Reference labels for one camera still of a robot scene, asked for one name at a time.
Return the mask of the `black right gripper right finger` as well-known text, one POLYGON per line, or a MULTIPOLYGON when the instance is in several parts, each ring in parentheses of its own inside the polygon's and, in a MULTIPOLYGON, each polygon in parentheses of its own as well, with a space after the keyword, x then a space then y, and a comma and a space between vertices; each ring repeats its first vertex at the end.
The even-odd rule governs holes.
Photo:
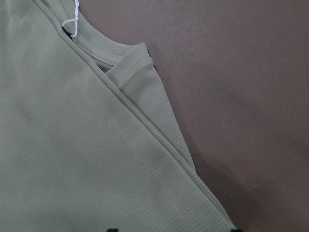
POLYGON ((241 229, 231 229, 230 232, 243 232, 241 229))

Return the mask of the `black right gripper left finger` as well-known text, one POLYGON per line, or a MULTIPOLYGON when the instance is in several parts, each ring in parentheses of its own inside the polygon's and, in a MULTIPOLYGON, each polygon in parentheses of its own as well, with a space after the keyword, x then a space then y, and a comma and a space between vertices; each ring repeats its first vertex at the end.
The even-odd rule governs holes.
POLYGON ((118 228, 108 228, 106 232, 119 232, 118 228))

